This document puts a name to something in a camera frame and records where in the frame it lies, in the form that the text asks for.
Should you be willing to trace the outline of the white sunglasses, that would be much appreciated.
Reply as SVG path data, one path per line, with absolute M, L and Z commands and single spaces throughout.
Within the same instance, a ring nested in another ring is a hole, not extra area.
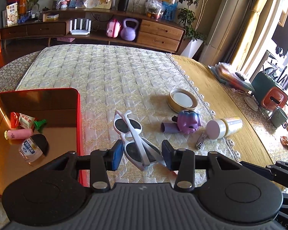
M 154 163 L 166 166 L 162 152 L 149 140 L 142 137 L 140 122 L 129 118 L 130 110 L 115 111 L 113 128 L 123 141 L 123 151 L 127 159 L 141 171 L 146 171 Z

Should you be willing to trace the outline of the purple toy figure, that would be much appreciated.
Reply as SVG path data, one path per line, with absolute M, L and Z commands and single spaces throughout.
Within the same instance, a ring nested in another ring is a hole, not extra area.
M 185 135 L 195 133 L 201 126 L 200 114 L 195 111 L 181 111 L 171 118 L 172 122 L 162 122 L 163 133 L 182 133 Z

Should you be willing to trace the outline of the white yellow cream jar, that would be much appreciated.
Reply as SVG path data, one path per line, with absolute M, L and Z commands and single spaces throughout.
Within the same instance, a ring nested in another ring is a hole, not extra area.
M 239 117 L 211 120 L 206 124 L 205 132 L 211 140 L 230 136 L 243 127 Z

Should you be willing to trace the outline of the pink lip balm tube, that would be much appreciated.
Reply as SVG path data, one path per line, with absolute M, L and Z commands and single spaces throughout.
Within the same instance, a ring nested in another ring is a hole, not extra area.
M 6 140 L 19 140 L 27 139 L 32 136 L 34 133 L 32 129 L 16 129 L 16 130 L 7 130 L 4 132 L 4 138 Z

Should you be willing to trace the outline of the metal nail clipper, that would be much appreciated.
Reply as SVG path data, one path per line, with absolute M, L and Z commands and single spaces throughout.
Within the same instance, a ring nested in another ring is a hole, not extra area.
M 198 140 L 197 140 L 197 142 L 196 142 L 195 148 L 198 149 L 198 150 L 200 150 L 201 147 L 203 146 L 204 141 L 205 141 L 206 138 L 207 138 L 207 135 L 206 135 L 206 133 L 203 132 L 203 133 L 199 136 L 199 138 L 198 138 Z

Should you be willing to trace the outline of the green mug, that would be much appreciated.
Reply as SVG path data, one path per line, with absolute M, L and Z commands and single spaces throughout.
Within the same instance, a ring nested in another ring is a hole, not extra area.
M 270 118 L 271 123 L 276 127 L 288 127 L 288 116 L 281 107 L 275 109 Z

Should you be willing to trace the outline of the red metal tin box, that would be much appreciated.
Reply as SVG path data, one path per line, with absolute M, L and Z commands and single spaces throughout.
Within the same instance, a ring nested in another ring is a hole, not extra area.
M 32 136 L 6 139 L 12 113 L 35 119 Z M 74 88 L 0 93 L 0 198 L 4 189 L 31 171 L 68 151 L 84 154 L 80 93 Z

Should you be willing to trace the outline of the teal orange toaster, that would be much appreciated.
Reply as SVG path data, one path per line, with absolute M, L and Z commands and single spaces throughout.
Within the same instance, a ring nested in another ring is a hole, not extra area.
M 284 108 L 286 105 L 288 95 L 280 85 L 262 71 L 257 73 L 251 85 L 254 88 L 252 95 L 261 107 L 273 110 L 277 106 Z

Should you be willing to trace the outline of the green toy figure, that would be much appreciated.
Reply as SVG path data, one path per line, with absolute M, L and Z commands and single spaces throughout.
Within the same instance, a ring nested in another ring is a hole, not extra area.
M 47 124 L 46 119 L 42 119 L 40 121 L 34 121 L 34 128 L 37 130 L 39 133 L 42 133 L 43 128 Z

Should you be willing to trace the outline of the red snack packet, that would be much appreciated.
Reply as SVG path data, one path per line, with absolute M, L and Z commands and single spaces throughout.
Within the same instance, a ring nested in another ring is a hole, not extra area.
M 22 113 L 11 112 L 10 113 L 10 124 L 12 129 L 24 128 L 30 129 L 33 128 L 35 117 L 31 117 Z

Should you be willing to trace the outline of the purple kettlebell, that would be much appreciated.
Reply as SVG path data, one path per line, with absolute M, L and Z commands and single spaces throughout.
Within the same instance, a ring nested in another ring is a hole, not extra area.
M 127 22 L 136 23 L 135 27 L 129 27 L 126 25 Z M 121 38 L 126 41 L 133 41 L 136 38 L 136 30 L 139 26 L 139 22 L 133 18 L 126 18 L 123 21 L 123 29 L 121 30 Z

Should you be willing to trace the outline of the pink toy bag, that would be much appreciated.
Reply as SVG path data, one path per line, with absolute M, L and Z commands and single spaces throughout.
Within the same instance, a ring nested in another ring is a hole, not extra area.
M 114 18 L 107 23 L 106 36 L 110 38 L 117 38 L 120 30 L 121 23 Z

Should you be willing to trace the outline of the white wifi router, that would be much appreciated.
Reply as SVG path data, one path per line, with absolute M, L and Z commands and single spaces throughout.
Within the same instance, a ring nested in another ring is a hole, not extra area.
M 71 35 L 89 35 L 91 31 L 91 20 L 77 18 L 70 20 L 70 34 Z

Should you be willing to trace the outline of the black cylindrical speaker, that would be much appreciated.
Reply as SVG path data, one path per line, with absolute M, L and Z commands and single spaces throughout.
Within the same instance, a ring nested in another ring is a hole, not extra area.
M 118 11 L 126 12 L 128 8 L 129 0 L 118 0 Z

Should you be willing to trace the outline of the cereal box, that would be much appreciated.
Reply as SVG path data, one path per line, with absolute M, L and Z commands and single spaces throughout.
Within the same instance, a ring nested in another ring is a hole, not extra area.
M 18 10 L 17 2 L 7 5 L 6 15 L 7 15 L 7 26 L 12 26 L 17 24 Z

